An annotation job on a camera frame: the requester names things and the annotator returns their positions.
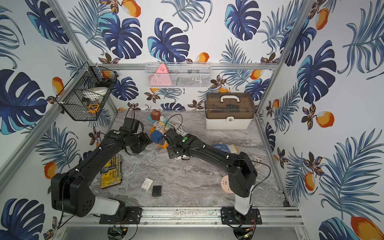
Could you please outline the round pink power socket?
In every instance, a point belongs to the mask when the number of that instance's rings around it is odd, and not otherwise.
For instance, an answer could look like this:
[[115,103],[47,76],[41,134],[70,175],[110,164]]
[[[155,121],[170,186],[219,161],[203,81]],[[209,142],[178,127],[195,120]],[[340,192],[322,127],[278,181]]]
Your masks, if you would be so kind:
[[221,188],[224,193],[226,194],[233,194],[234,192],[231,190],[230,184],[229,184],[229,176],[225,175],[221,180]]

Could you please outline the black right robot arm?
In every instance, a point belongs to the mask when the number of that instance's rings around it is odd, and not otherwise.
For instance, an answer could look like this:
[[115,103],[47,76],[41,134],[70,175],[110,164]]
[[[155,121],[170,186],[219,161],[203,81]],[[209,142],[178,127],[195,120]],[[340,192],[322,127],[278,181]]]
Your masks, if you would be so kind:
[[246,153],[227,153],[203,142],[194,135],[182,136],[174,129],[166,131],[164,138],[169,144],[167,151],[170,159],[198,158],[227,172],[230,189],[235,194],[236,212],[242,216],[249,213],[252,207],[252,190],[256,185],[258,172]]

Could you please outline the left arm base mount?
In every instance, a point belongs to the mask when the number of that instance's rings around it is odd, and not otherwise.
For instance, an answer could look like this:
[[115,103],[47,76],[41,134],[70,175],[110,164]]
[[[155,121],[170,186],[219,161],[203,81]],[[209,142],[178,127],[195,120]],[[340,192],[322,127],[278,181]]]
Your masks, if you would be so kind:
[[101,215],[101,225],[138,225],[142,218],[143,209],[140,207],[125,207],[119,209],[115,215]]

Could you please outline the orange power strip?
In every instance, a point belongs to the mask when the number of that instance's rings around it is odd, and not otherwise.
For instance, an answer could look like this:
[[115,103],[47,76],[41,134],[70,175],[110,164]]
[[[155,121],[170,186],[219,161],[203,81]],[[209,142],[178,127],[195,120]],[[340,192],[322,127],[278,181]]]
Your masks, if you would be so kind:
[[149,137],[154,144],[158,145],[163,149],[167,149],[169,144],[167,140],[165,140],[163,126],[158,126],[158,127],[153,126],[151,128],[151,133]]

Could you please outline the black charger plug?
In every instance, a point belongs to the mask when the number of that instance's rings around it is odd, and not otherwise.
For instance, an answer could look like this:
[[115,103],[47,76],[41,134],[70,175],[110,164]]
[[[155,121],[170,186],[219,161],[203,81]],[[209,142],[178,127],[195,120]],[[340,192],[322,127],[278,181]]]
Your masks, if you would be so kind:
[[160,185],[153,186],[152,196],[153,197],[161,197],[162,196],[162,186],[160,186]]

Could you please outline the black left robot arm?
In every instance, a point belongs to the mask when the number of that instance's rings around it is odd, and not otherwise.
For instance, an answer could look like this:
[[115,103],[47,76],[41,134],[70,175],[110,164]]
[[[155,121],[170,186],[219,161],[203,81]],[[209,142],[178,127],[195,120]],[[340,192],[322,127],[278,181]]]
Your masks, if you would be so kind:
[[109,131],[102,143],[80,164],[51,180],[52,207],[55,210],[84,217],[86,215],[111,216],[121,220],[126,206],[123,202],[97,197],[90,185],[106,163],[120,151],[130,148],[134,155],[141,153],[151,143],[148,134]]

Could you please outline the white charger plug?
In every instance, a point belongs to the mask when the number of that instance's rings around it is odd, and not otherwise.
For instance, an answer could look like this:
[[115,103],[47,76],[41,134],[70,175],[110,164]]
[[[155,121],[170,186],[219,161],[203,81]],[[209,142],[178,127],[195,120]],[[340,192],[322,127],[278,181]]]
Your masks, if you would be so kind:
[[150,178],[146,178],[143,182],[143,184],[141,185],[141,188],[145,191],[148,191],[151,186],[153,185],[154,181]]

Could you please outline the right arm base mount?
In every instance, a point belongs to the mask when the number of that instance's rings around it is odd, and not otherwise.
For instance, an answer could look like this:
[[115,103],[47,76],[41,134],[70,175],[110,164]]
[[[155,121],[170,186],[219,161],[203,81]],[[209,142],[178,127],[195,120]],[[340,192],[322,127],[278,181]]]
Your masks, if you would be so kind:
[[223,225],[262,225],[261,213],[258,208],[251,208],[246,215],[242,215],[234,207],[222,207],[220,210]]

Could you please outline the blue cube adapter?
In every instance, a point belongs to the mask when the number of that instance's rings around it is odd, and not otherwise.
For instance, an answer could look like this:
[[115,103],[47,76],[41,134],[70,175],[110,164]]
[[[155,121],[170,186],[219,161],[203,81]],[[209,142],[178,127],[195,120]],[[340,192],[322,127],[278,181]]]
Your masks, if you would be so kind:
[[152,140],[153,143],[155,144],[160,144],[160,145],[163,145],[164,144],[164,138],[163,138],[163,134],[157,130],[154,130],[151,134],[150,134],[150,139]]

